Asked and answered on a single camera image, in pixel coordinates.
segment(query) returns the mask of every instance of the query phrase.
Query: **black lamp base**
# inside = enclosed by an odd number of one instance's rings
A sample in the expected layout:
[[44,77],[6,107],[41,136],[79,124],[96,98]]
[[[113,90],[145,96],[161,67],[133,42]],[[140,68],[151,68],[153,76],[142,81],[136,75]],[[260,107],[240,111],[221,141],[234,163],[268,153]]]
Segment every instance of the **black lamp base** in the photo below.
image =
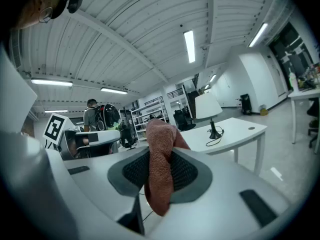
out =
[[212,121],[211,119],[211,135],[210,135],[210,139],[215,140],[215,139],[219,139],[221,138],[221,134],[217,132],[216,127],[215,127],[215,123]]

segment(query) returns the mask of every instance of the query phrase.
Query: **shelving unit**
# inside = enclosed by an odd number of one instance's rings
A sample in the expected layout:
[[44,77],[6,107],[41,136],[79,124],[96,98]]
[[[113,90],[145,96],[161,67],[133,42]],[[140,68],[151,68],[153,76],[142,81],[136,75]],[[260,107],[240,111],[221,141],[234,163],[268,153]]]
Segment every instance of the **shelving unit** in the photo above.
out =
[[[143,114],[143,111],[153,107],[153,106],[156,106],[156,105],[159,105],[160,106],[160,109],[157,109],[155,111],[152,111],[152,112],[148,112],[148,113],[145,113]],[[134,125],[134,129],[135,129],[135,133],[136,133],[136,136],[137,136],[137,139],[138,141],[145,141],[147,138],[143,135],[143,133],[145,133],[147,130],[146,128],[142,128],[142,129],[137,129],[138,126],[144,126],[146,125],[148,122],[141,122],[141,123],[137,123],[136,120],[137,119],[142,119],[143,117],[146,117],[146,116],[149,116],[151,114],[154,114],[154,113],[158,113],[158,112],[161,112],[163,117],[159,118],[160,120],[161,119],[165,119],[165,113],[164,113],[164,110],[166,109],[166,106],[165,106],[165,103],[164,102],[161,102],[160,100],[160,97],[158,98],[157,101],[151,103],[151,104],[148,104],[146,106],[143,106],[143,107],[140,107],[136,110],[133,110],[131,111],[131,116],[132,116],[132,122],[133,122],[133,125]]]

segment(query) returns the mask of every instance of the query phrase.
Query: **table lamp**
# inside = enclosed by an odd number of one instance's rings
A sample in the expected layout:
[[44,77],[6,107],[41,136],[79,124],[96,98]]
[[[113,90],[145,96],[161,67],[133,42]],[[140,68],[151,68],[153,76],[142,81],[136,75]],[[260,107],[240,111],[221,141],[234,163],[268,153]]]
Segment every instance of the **table lamp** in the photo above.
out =
[[216,130],[215,123],[212,121],[212,117],[222,112],[215,95],[211,92],[207,92],[195,98],[195,115],[197,119],[210,117],[211,135],[210,139],[219,139],[221,134]]

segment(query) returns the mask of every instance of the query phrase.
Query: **gray shirt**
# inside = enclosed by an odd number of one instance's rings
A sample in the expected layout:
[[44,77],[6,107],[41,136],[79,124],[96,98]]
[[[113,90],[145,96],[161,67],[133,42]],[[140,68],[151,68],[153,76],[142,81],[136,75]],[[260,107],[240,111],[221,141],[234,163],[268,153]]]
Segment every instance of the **gray shirt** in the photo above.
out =
[[83,125],[89,126],[91,132],[96,132],[97,122],[95,121],[96,110],[94,108],[88,108],[83,114]]

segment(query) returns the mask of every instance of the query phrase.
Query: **lamp cord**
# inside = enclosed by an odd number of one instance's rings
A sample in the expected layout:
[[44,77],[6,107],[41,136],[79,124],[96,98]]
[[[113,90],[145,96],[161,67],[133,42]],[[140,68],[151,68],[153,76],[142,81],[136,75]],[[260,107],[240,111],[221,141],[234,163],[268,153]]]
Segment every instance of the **lamp cord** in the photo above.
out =
[[[219,127],[220,129],[221,129],[221,131],[217,131],[217,133],[219,133],[219,132],[221,132],[221,137],[219,137],[219,138],[215,138],[215,139],[213,139],[213,140],[211,140],[211,141],[209,141],[208,143],[206,143],[205,145],[207,146],[207,147],[211,147],[211,146],[214,146],[214,145],[217,145],[220,141],[221,141],[221,139],[222,139],[222,136],[224,135],[224,133],[225,133],[225,130],[224,129],[222,129],[220,126],[215,126],[215,128],[217,128],[217,127]],[[211,143],[211,142],[214,142],[214,141],[216,141],[216,140],[219,140],[217,143],[214,143],[214,144],[212,144],[212,145],[208,145],[209,143]]]

